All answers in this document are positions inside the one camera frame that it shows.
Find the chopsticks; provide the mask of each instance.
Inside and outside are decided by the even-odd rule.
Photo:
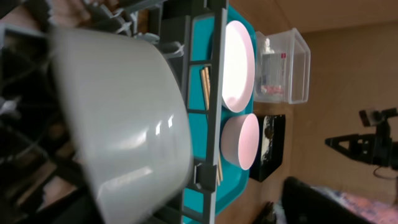
[[[201,84],[203,87],[203,95],[205,99],[205,107],[206,110],[209,110],[209,102],[210,102],[210,76],[209,76],[209,68],[205,67],[200,71],[201,74]],[[221,185],[221,181],[223,181],[223,168],[221,166],[221,156],[218,154],[218,166],[217,166],[217,185]]]

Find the clear plastic box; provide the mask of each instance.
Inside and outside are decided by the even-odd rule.
[[[296,28],[264,36],[256,32],[254,101],[308,101],[311,51]]]

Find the pink bowl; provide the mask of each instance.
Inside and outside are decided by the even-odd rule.
[[[245,114],[230,118],[221,134],[221,152],[224,158],[243,170],[249,169],[256,157],[259,135],[256,115]]]
[[[254,85],[254,51],[248,30],[239,21],[226,26],[223,106],[238,113],[248,105]]]

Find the black container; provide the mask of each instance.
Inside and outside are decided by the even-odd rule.
[[[262,182],[282,164],[286,119],[285,115],[260,116],[257,119],[259,147],[250,168],[250,178]]]

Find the black tripod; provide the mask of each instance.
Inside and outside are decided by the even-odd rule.
[[[390,137],[391,128],[388,118],[398,116],[397,108],[383,111],[362,110],[359,112],[365,127],[376,127],[375,134],[350,134],[328,138],[325,144],[350,159],[382,167],[391,166],[398,170],[398,142]],[[348,141],[348,148],[340,145]]]

